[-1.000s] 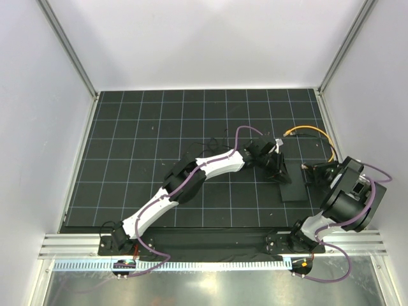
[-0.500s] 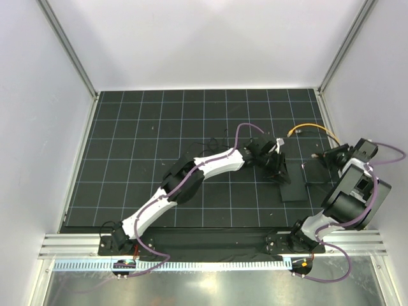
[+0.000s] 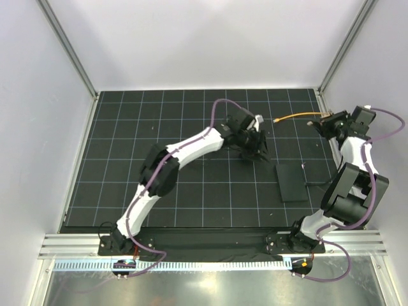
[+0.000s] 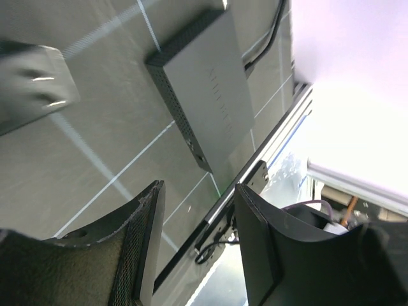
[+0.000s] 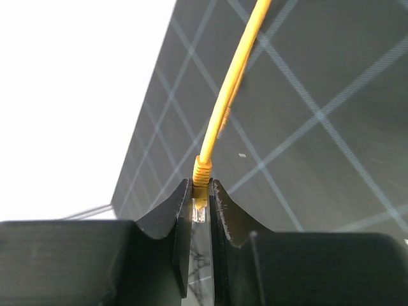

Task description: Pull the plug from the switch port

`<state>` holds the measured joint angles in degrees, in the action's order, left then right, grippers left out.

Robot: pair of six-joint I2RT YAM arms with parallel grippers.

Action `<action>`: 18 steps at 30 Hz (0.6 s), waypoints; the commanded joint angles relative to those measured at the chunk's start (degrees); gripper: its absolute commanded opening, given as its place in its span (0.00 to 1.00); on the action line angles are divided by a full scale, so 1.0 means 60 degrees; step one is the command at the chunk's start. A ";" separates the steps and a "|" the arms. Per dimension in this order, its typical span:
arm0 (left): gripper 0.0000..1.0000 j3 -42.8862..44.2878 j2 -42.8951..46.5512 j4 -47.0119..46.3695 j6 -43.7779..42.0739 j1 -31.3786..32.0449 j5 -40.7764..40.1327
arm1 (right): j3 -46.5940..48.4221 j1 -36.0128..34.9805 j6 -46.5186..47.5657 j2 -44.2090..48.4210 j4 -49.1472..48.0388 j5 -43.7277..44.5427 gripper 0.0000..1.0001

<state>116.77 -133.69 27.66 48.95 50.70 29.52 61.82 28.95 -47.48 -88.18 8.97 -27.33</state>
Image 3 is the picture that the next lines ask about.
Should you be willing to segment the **black network switch box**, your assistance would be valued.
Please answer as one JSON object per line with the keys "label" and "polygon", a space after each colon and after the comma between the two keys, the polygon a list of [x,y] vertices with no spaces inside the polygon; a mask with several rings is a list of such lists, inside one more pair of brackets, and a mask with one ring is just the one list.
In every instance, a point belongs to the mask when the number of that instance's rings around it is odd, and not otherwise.
{"label": "black network switch box", "polygon": [[275,169],[283,202],[308,200],[304,172],[300,163],[277,164]]}

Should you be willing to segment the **black power adapter with cord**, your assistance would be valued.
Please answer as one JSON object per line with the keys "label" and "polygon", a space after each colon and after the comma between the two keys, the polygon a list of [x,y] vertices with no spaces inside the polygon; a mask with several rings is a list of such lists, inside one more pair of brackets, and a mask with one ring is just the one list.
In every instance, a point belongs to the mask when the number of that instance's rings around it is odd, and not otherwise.
{"label": "black power adapter with cord", "polygon": [[252,159],[252,151],[250,151],[249,149],[239,147],[237,145],[223,146],[217,151],[213,151],[213,152],[209,152],[205,154],[203,156],[203,159],[208,159],[208,160],[215,159],[217,156],[221,156],[224,153],[228,153],[230,151],[236,152],[238,154],[238,159],[241,159],[243,161],[266,162],[266,161],[254,161]]}

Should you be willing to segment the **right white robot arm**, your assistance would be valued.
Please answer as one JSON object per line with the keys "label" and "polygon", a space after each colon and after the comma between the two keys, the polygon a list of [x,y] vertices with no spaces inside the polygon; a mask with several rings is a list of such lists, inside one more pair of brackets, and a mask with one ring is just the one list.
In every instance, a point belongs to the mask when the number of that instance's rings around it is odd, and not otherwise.
{"label": "right white robot arm", "polygon": [[323,138],[337,141],[343,162],[320,209],[293,224],[287,237],[293,252],[313,251],[325,234],[355,229],[372,217],[390,183],[378,174],[370,155],[367,132],[375,117],[369,106],[357,106],[352,113],[329,113],[309,122]]}

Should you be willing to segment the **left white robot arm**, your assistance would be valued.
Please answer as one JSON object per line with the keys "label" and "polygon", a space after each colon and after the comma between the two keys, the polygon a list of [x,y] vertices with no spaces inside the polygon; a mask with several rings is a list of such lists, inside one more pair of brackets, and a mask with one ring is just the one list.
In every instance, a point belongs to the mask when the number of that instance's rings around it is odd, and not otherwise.
{"label": "left white robot arm", "polygon": [[111,248],[121,255],[132,253],[134,237],[152,207],[176,186],[179,171],[206,154],[234,147],[243,158],[267,160],[265,130],[262,115],[254,115],[238,107],[225,122],[210,125],[181,142],[163,146],[155,144],[140,168],[139,182],[124,215],[111,227]]}

